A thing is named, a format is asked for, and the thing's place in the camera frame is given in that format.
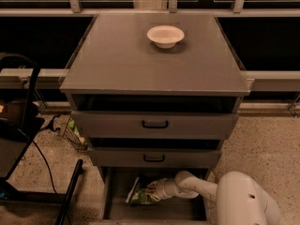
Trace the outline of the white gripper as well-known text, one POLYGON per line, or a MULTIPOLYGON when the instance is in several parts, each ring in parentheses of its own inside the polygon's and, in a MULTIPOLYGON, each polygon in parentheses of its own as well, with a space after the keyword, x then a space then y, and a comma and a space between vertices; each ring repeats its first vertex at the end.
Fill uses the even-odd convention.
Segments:
POLYGON ((146 186, 146 192, 151 195, 157 195, 160 200, 167 200, 172 197, 194 199, 198 196, 198 193, 194 191, 184 191, 175 184, 173 179, 168 178, 151 182, 146 186))

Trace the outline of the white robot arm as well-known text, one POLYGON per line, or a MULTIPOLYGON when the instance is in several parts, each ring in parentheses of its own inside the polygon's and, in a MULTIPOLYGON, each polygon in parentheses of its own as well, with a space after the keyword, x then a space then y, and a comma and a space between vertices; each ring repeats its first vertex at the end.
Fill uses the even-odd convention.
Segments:
POLYGON ((279 225, 277 202, 251 177, 241 172, 227 172, 217 184, 181 171, 173 179, 150 183, 146 192, 156 202, 198 195, 217 206, 218 225, 279 225))

